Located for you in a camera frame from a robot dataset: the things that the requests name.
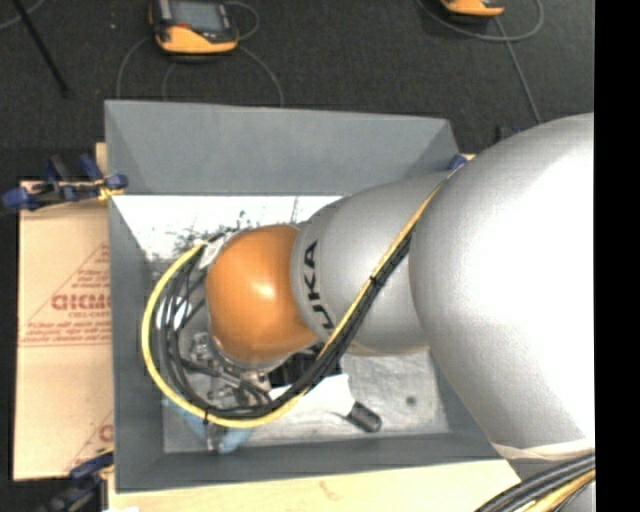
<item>cable bundle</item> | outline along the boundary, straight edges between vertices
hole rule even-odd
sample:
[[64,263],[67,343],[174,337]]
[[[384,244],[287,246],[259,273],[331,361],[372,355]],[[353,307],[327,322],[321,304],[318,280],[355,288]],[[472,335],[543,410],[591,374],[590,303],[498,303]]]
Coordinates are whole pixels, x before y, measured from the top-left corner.
[[559,510],[568,500],[596,477],[596,455],[592,453],[566,462],[544,473],[524,480],[498,494],[475,512],[522,512]]
[[[281,417],[289,411],[302,396],[313,389],[325,375],[330,374],[340,358],[347,351],[358,327],[377,296],[378,291],[384,286],[384,283],[393,270],[409,252],[409,243],[413,230],[427,204],[440,190],[441,186],[442,184],[436,187],[422,202],[400,233],[395,237],[371,273],[369,279],[364,283],[357,297],[336,326],[333,334],[325,342],[324,347],[318,354],[313,365],[278,398],[270,400],[268,396],[264,396],[264,392],[258,388],[247,388],[244,389],[244,391],[253,395],[258,401],[258,405],[233,409],[219,409],[198,396],[189,385],[184,372],[186,366],[179,354],[178,336],[180,330],[186,325],[189,319],[204,305],[204,299],[196,304],[191,312],[185,309],[184,316],[180,320],[179,325],[176,326],[176,312],[183,306],[186,308],[188,304],[186,297],[180,297],[179,292],[184,288],[188,296],[189,287],[197,286],[201,283],[201,280],[204,279],[205,274],[203,273],[194,283],[191,283],[191,272],[196,266],[202,252],[207,247],[207,244],[224,236],[223,233],[183,253],[159,279],[151,293],[144,312],[141,328],[142,355],[149,375],[167,398],[187,412],[199,416],[205,422],[212,422],[230,428],[252,428],[264,425]],[[161,327],[158,329],[154,327],[153,319],[158,318],[159,308],[162,308],[162,310],[160,316]],[[153,338],[159,342],[157,344],[161,345],[159,353],[164,357],[163,363],[168,369],[173,387],[164,381],[153,361]],[[206,373],[206,369],[203,367],[186,367],[186,369]]]

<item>black cable on floor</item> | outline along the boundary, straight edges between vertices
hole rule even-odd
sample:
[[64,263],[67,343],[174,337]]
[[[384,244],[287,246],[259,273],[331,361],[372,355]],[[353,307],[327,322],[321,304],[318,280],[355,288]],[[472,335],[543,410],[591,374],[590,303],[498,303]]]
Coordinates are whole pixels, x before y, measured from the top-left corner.
[[536,103],[533,100],[533,95],[531,94],[531,89],[529,88],[529,84],[527,82],[526,77],[524,76],[524,73],[522,71],[522,68],[520,67],[520,63],[518,62],[518,58],[516,57],[516,53],[513,49],[513,45],[512,43],[518,42],[518,41],[524,41],[525,39],[529,39],[530,37],[533,37],[534,35],[536,35],[540,29],[542,28],[542,25],[544,24],[544,6],[542,5],[542,0],[534,0],[534,3],[536,5],[536,8],[538,10],[538,19],[536,21],[536,24],[534,25],[534,27],[529,30],[528,32],[525,32],[524,34],[520,34],[517,36],[509,36],[507,35],[504,26],[502,25],[502,22],[500,21],[500,19],[498,18],[498,16],[495,16],[493,19],[496,23],[496,26],[498,27],[498,30],[500,31],[500,36],[487,36],[484,34],[476,34],[475,32],[469,32],[468,30],[464,30],[461,29],[460,27],[457,27],[456,25],[453,25],[452,23],[447,23],[446,21],[440,19],[436,14],[434,14],[433,12],[431,12],[429,9],[427,9],[424,4],[422,3],[422,0],[416,0],[416,3],[420,6],[420,8],[422,9],[423,12],[425,12],[432,20],[436,21],[437,23],[439,23],[440,25],[448,28],[449,30],[453,30],[454,32],[467,36],[467,37],[471,37],[473,39],[477,39],[479,41],[485,41],[488,43],[504,43],[507,47],[507,51],[509,52],[509,56],[511,57],[511,61],[513,62],[514,67],[516,68],[516,73],[518,73],[518,79],[520,80],[520,84],[522,85],[522,89],[524,90],[525,96],[527,97],[527,101],[529,103],[529,107],[531,108],[531,111],[533,113],[533,117],[536,121],[536,124],[541,124],[542,123],[542,118],[540,117],[540,113],[538,112],[538,108],[536,107]]
[[44,44],[44,41],[40,37],[40,34],[38,33],[35,25],[31,21],[28,11],[24,8],[20,0],[13,0],[13,5],[15,5],[16,10],[20,14],[20,18],[22,18],[22,21],[26,25],[27,30],[31,35],[31,38],[36,43],[38,50],[40,50],[40,54],[42,55],[42,58],[47,63],[47,66],[49,66],[49,69],[51,70],[53,77],[56,79],[56,82],[58,82],[58,86],[60,87],[60,94],[65,99],[71,99],[73,97],[73,91],[65,81],[64,77],[62,76],[62,73],[60,73],[60,71],[58,70],[58,66],[56,66],[56,63],[54,62],[53,57],[51,57],[51,54],[49,53],[49,49]]
[[147,41],[151,41],[151,36],[145,36],[140,39],[137,43],[135,43],[129,51],[125,54],[122,62],[120,63],[120,67],[118,68],[118,76],[116,77],[116,99],[120,99],[122,96],[122,76],[124,75],[124,68],[127,66],[129,59],[131,56],[138,51],[138,49]]
[[[44,4],[47,0],[38,0],[35,4],[33,4],[31,7],[29,7],[27,9],[27,13],[28,14],[32,14],[33,12],[35,12],[37,9],[39,9],[40,7],[42,7],[42,4]],[[2,23],[0,23],[0,32],[2,32],[3,30],[9,28],[9,27],[13,27],[14,25],[17,25],[18,23],[20,23],[20,20],[22,18],[20,17],[20,15],[18,14],[17,16],[15,16],[14,18],[10,18],[7,21],[3,21]]]
[[[255,18],[255,22],[254,22],[254,25],[251,28],[251,30],[248,30],[244,34],[240,34],[240,37],[238,38],[238,40],[239,41],[246,41],[247,39],[249,39],[250,37],[255,35],[256,32],[258,31],[258,29],[260,28],[260,15],[258,14],[258,11],[256,9],[254,9],[253,7],[251,7],[250,5],[246,4],[246,3],[240,2],[240,1],[236,1],[236,0],[232,0],[230,2],[227,2],[226,5],[229,5],[229,6],[232,6],[232,7],[241,7],[243,9],[246,9]],[[280,108],[284,107],[284,104],[285,104],[284,92],[282,91],[282,86],[280,85],[280,81],[278,80],[278,77],[275,75],[275,73],[269,68],[269,66],[267,66],[267,64],[260,57],[258,57],[255,53],[253,53],[248,48],[246,48],[244,46],[241,46],[241,45],[238,45],[237,48],[238,48],[238,50],[243,52],[245,55],[247,55],[250,59],[252,59],[262,69],[264,69],[266,71],[266,73],[269,75],[269,78],[273,82],[273,85],[275,85],[275,87],[276,87],[276,91],[278,93],[278,106]],[[173,74],[173,71],[176,68],[176,64],[177,63],[175,63],[175,62],[173,64],[171,64],[171,66],[169,66],[169,69],[167,69],[166,73],[162,77],[162,83],[160,85],[162,101],[168,101],[169,100],[169,77]]]

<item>kuka logo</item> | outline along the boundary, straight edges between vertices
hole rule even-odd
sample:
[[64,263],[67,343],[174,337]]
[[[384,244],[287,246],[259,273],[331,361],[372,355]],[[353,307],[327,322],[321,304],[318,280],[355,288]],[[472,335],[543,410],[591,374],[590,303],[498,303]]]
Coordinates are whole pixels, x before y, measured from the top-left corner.
[[58,311],[72,311],[76,309],[109,309],[111,296],[100,294],[61,294],[51,297],[51,307]]
[[307,250],[304,252],[304,264],[306,267],[311,269],[311,277],[308,277],[307,274],[304,274],[304,284],[307,286],[307,299],[311,302],[311,307],[313,311],[319,313],[323,316],[324,323],[322,327],[324,327],[328,332],[331,332],[335,327],[329,313],[324,308],[322,304],[313,304],[314,301],[320,301],[320,293],[316,290],[316,263],[314,260],[316,246],[318,245],[318,241],[313,242]]

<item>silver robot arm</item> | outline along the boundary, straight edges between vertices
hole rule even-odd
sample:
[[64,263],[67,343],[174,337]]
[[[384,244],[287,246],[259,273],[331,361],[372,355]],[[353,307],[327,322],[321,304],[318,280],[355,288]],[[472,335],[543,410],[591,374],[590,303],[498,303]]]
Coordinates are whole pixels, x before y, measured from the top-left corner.
[[[299,226],[292,253],[296,304],[326,339],[411,212],[444,182],[351,350],[429,346],[522,478],[595,450],[593,123],[554,121],[452,175],[344,198]],[[592,510],[594,493],[566,510]]]

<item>black object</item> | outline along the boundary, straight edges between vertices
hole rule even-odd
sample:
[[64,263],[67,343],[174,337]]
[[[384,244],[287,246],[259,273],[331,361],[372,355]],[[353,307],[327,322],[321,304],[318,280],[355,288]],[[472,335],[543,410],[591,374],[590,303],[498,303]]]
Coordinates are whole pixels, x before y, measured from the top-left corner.
[[360,402],[353,404],[347,420],[365,432],[378,432],[382,427],[380,416]]
[[[297,352],[287,359],[282,365],[269,373],[269,382],[274,388],[287,386],[296,382],[302,375],[313,366],[318,354],[322,350],[322,343],[310,347],[304,352]],[[327,371],[325,377],[330,375],[340,375],[342,369],[339,362]]]
[[27,26],[27,29],[29,30],[29,34],[31,35],[31,38],[38,46],[38,50],[40,50],[40,54],[42,55],[42,58],[47,63],[47,66],[49,66],[51,73],[53,74],[54,78],[58,82],[58,85],[60,86],[60,94],[65,99],[72,99],[74,97],[74,93],[69,87],[69,85],[67,85],[67,82],[65,81],[62,74],[58,70],[58,67],[56,66],[56,63],[53,61],[53,58],[51,57],[49,50],[47,49],[46,45],[42,41],[40,34],[38,34],[38,31],[36,30],[35,25],[31,21],[31,18],[29,17],[29,13],[24,8],[20,0],[13,0],[13,5],[16,6],[16,10],[20,14],[20,17],[22,18],[22,21],[24,22],[24,24]]
[[38,507],[35,512],[77,512],[99,492],[101,483],[102,479],[98,475],[75,482],[51,498],[49,503]]

